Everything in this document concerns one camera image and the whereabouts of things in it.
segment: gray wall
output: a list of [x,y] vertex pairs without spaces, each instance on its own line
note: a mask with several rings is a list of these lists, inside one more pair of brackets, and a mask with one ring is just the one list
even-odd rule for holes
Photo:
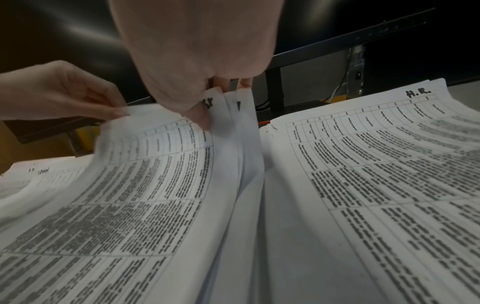
[[[340,84],[346,64],[347,52],[341,51],[281,68],[284,104],[289,106],[328,98]],[[234,89],[236,86],[237,81],[232,81],[230,88]],[[256,105],[267,100],[265,73],[254,78],[252,91]],[[336,95],[342,94],[345,94],[344,86]]]

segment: person's left hand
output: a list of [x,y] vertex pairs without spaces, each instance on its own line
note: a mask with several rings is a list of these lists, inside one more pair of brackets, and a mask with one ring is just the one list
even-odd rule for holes
[[68,62],[0,74],[0,120],[123,117],[127,104],[111,82]]

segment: person's right hand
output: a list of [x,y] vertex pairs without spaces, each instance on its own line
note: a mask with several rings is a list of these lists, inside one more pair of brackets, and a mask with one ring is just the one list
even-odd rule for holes
[[224,92],[268,66],[283,0],[110,0],[118,30],[150,94],[201,128],[199,103],[213,78]]

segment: hand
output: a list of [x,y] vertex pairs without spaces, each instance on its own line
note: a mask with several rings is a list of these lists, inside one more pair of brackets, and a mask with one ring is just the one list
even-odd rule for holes
[[117,87],[65,61],[0,74],[0,119],[126,115]]
[[159,104],[210,127],[208,79],[249,87],[270,63],[283,0],[110,0],[145,86]]

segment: wooden surface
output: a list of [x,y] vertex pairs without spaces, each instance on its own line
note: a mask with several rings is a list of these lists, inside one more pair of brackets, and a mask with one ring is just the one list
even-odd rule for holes
[[65,134],[21,144],[6,125],[0,122],[0,173],[18,161],[70,155],[73,152]]

